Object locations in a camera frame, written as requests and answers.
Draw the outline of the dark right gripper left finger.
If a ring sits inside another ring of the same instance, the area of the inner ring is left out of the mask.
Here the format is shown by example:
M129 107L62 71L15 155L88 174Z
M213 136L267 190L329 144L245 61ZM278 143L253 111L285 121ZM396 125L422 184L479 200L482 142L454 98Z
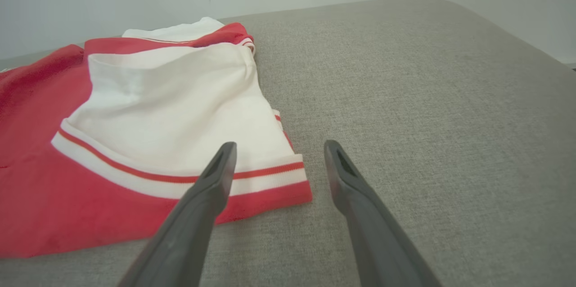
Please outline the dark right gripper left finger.
M120 287L197 287L216 218L224 211L237 146L224 143L119 282Z

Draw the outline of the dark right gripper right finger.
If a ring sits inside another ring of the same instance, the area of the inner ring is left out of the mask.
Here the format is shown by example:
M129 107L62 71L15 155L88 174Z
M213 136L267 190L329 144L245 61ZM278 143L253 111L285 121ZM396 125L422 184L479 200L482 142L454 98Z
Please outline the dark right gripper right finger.
M363 287L438 287L432 272L374 189L334 140L324 144L334 205L347 220Z

